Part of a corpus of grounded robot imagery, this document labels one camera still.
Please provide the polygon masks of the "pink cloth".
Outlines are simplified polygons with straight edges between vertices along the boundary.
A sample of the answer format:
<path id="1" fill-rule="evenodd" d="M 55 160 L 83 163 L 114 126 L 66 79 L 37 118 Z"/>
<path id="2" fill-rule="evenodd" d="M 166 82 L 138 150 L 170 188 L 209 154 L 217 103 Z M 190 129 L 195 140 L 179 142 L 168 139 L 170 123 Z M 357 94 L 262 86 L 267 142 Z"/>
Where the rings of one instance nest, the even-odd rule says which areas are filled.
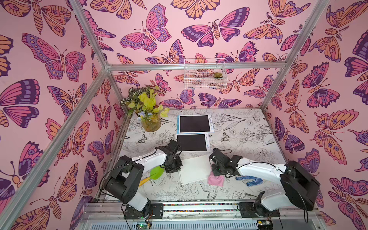
<path id="1" fill-rule="evenodd" d="M 208 176 L 208 184 L 211 186 L 223 187 L 225 181 L 224 175 L 215 176 L 213 172 Z"/>

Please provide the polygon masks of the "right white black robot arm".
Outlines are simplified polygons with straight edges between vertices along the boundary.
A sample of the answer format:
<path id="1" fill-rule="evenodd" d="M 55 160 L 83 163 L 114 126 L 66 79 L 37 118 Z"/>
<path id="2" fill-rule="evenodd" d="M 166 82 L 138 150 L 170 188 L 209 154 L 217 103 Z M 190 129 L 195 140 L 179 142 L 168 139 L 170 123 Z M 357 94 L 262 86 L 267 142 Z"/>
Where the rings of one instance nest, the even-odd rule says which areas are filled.
<path id="1" fill-rule="evenodd" d="M 218 148 L 213 150 L 209 161 L 215 176 L 253 176 L 281 186 L 273 192 L 259 193 L 251 208 L 259 216 L 290 206 L 304 211 L 314 209 L 320 183 L 298 162 L 271 164 L 239 155 L 228 157 Z"/>

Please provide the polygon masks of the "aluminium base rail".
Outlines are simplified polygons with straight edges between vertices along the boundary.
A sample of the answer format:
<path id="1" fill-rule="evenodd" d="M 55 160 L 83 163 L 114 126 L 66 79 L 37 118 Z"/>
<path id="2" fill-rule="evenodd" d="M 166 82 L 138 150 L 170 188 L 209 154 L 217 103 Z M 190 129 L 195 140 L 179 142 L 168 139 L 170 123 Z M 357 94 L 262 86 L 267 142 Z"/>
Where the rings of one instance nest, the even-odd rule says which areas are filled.
<path id="1" fill-rule="evenodd" d="M 131 209 L 117 202 L 86 206 L 78 230 L 326 230 L 318 210 L 281 208 L 266 217 L 250 211 L 240 200 L 163 202 L 153 201 L 150 217 L 133 218 Z"/>

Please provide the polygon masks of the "far blue-edged drawing tablet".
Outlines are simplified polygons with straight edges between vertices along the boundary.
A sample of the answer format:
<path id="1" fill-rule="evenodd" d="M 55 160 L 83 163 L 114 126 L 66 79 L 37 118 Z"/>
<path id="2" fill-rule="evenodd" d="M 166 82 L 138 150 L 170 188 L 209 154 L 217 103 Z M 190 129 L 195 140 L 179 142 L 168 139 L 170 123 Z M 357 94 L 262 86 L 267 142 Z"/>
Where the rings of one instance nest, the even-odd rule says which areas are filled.
<path id="1" fill-rule="evenodd" d="M 177 118 L 178 134 L 214 133 L 211 115 L 180 115 Z"/>

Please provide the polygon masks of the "potted plant glass vase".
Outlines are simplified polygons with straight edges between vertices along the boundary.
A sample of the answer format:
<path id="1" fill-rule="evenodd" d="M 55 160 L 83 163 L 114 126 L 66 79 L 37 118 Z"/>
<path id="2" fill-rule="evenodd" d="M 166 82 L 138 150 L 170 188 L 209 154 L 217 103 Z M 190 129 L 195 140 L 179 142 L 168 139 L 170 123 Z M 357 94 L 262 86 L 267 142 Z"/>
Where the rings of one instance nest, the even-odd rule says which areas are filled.
<path id="1" fill-rule="evenodd" d="M 121 106 L 127 108 L 128 114 L 135 114 L 146 132 L 155 132 L 161 127 L 161 118 L 168 117 L 169 108 L 156 102 L 156 88 L 130 88 L 128 97 L 122 98 Z"/>

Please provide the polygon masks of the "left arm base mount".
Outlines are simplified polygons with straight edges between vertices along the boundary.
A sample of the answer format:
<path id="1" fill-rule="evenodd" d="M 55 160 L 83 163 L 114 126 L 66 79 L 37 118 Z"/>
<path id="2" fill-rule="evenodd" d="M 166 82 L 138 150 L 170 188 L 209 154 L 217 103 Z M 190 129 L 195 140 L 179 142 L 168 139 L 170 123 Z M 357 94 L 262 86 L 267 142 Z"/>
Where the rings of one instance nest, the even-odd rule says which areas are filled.
<path id="1" fill-rule="evenodd" d="M 139 211 L 131 205 L 126 205 L 124 219 L 162 219 L 163 203 L 151 203 L 148 201 L 143 210 Z"/>

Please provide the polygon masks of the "small succulent in basket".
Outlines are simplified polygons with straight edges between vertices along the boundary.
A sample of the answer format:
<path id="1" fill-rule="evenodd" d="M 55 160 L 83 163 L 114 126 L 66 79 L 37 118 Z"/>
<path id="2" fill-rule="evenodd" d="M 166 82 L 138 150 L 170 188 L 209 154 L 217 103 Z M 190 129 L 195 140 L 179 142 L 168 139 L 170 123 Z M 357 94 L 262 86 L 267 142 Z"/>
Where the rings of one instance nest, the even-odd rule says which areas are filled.
<path id="1" fill-rule="evenodd" d="M 213 77 L 214 78 L 222 78 L 223 74 L 221 72 L 215 72 L 215 73 L 213 73 Z"/>

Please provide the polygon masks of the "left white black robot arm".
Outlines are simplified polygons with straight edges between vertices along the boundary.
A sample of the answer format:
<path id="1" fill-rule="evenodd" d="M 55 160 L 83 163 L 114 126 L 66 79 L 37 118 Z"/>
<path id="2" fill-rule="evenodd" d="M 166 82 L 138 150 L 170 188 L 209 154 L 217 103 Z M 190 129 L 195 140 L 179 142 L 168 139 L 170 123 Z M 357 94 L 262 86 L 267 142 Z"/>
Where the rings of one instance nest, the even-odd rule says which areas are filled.
<path id="1" fill-rule="evenodd" d="M 181 152 L 181 142 L 171 139 L 168 144 L 156 147 L 152 153 L 144 156 L 134 159 L 122 156 L 102 178 L 100 190 L 146 216 L 150 210 L 150 200 L 138 191 L 143 174 L 156 167 L 164 169 L 166 173 L 179 171 L 183 166 Z"/>

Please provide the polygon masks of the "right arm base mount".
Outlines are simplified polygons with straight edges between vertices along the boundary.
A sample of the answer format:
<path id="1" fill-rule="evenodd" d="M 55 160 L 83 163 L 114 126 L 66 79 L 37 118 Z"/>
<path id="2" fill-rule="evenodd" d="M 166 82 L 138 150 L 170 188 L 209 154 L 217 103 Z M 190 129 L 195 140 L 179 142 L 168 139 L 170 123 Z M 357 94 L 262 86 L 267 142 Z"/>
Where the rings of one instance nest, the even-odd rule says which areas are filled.
<path id="1" fill-rule="evenodd" d="M 242 218 L 271 218 L 280 217 L 278 210 L 269 211 L 261 204 L 261 198 L 265 191 L 261 192 L 255 202 L 240 202 L 237 209 L 240 211 Z"/>

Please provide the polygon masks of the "white drawing tablet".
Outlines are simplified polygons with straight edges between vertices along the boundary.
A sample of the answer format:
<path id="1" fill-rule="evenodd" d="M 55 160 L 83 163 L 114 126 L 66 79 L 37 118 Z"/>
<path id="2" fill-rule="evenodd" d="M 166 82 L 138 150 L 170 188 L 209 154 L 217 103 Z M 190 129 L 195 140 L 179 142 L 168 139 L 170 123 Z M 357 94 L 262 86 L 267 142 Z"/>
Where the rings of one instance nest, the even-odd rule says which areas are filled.
<path id="1" fill-rule="evenodd" d="M 176 139 L 181 151 L 209 152 L 210 142 L 208 134 L 178 134 Z"/>
<path id="2" fill-rule="evenodd" d="M 182 185 L 208 179 L 211 172 L 209 155 L 182 160 L 179 178 Z"/>

